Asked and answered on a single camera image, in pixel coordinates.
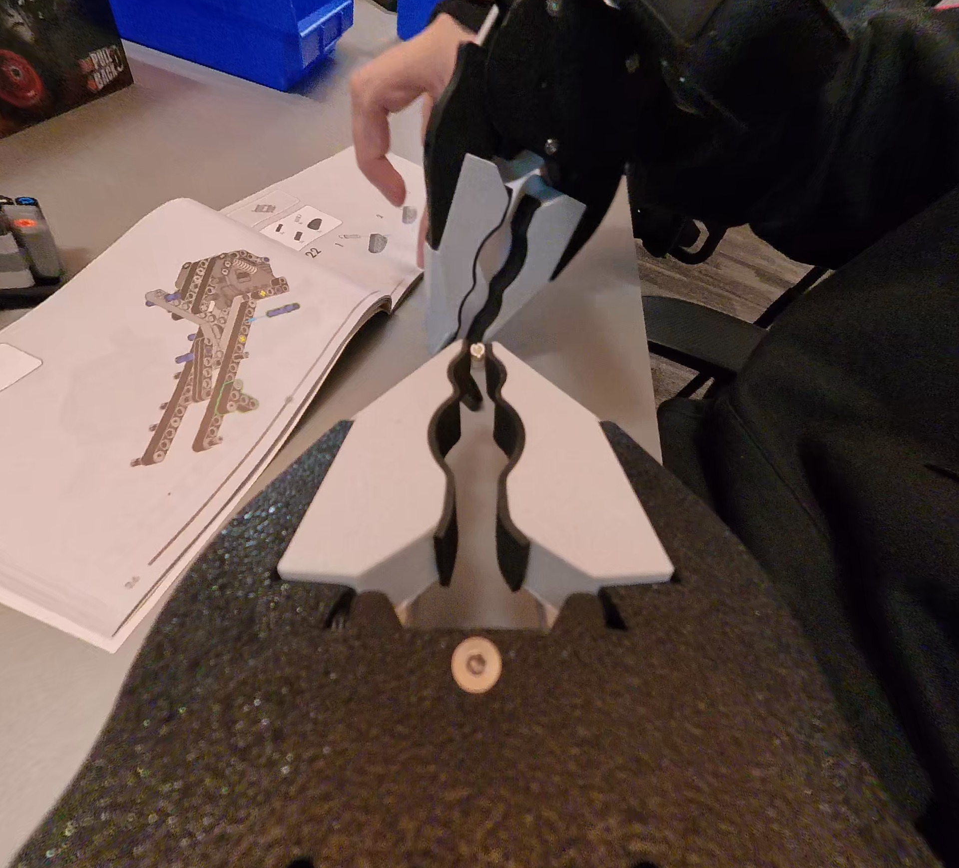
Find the open instruction booklet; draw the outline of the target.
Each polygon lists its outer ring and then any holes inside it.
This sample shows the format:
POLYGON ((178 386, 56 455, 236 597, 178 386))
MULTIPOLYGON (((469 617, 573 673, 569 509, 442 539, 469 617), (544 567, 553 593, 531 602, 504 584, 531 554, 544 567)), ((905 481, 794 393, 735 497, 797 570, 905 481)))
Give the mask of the open instruction booklet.
POLYGON ((177 199, 2 330, 2 604, 114 653, 345 347, 419 279, 348 149, 222 212, 177 199))

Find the person's right hand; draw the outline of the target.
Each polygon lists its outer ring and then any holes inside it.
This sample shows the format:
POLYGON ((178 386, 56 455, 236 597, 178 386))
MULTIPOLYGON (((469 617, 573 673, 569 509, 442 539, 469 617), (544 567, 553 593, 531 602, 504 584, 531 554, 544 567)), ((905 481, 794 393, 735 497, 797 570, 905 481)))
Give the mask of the person's right hand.
POLYGON ((368 181, 394 206, 406 198, 406 185, 389 160, 390 118, 422 103, 421 143, 431 112, 449 84, 459 50, 476 35, 448 14, 357 70, 350 81, 355 158, 368 181))

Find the grey desk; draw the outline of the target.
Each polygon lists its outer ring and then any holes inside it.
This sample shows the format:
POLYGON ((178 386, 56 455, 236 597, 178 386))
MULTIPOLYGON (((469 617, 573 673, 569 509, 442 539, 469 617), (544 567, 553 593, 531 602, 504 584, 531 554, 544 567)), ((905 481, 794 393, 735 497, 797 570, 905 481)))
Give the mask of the grey desk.
MULTIPOLYGON (((2 193, 38 198, 78 270, 162 203, 220 210, 349 147, 350 75, 395 39, 394 15, 356 0, 335 58, 296 93, 125 41, 135 85, 3 139, 2 193)), ((578 259, 501 340, 662 460, 624 186, 578 259)), ((2 866, 69 785, 173 593, 114 654, 2 607, 2 866)))

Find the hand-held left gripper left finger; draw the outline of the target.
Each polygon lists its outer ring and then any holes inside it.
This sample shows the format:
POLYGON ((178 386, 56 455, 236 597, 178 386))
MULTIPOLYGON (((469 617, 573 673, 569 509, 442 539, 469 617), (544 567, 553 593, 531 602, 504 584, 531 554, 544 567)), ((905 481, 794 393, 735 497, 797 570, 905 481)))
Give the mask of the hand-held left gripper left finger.
POLYGON ((289 582, 380 593, 400 623, 457 556, 455 483, 469 345, 453 343, 358 412, 277 565, 289 582))

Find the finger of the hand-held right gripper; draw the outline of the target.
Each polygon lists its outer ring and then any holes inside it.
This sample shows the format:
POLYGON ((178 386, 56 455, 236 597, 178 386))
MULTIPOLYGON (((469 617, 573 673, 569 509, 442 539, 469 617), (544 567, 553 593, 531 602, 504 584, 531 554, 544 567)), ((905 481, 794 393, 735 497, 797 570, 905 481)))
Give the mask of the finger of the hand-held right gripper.
POLYGON ((518 158, 466 155, 441 239, 425 250, 429 353, 467 336, 509 258, 518 206, 518 158))
POLYGON ((586 209, 540 174, 510 186, 508 214, 479 254, 476 343, 490 341, 550 282, 586 209))

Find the black office chair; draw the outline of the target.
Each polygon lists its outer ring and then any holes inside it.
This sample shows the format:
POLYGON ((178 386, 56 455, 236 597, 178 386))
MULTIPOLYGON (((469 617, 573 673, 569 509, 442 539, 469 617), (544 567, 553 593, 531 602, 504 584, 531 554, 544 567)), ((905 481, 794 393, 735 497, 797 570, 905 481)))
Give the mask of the black office chair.
POLYGON ((691 398, 702 388, 711 396, 731 382, 776 319, 830 274, 812 268, 751 323, 685 299, 644 296, 650 353, 695 372, 676 397, 691 398))

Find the black toy truck box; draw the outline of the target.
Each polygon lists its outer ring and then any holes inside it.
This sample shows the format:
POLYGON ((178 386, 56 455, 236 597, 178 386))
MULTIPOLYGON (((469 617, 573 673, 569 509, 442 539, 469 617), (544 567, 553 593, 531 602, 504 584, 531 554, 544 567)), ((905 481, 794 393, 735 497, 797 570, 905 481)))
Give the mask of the black toy truck box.
POLYGON ((133 85, 109 0, 1 0, 1 137, 133 85))

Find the person's black clothing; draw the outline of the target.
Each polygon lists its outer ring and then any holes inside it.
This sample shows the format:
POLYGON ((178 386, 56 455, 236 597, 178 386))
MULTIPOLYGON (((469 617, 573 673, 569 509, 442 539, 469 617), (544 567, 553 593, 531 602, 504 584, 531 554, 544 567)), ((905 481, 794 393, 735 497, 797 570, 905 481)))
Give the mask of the person's black clothing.
POLYGON ((957 9, 836 39, 818 0, 729 0, 753 36, 732 134, 657 96, 628 172, 634 233, 746 225, 831 271, 664 460, 804 626, 861 753, 957 866, 957 9))

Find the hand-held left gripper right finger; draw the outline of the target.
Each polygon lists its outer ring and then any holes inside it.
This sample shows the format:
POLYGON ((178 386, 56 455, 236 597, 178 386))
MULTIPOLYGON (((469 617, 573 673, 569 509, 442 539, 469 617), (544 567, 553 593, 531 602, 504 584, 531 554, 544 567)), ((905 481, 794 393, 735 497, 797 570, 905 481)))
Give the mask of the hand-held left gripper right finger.
POLYGON ((669 582, 675 568, 600 420, 499 344, 485 347, 497 479, 496 552, 546 628, 574 595, 669 582))

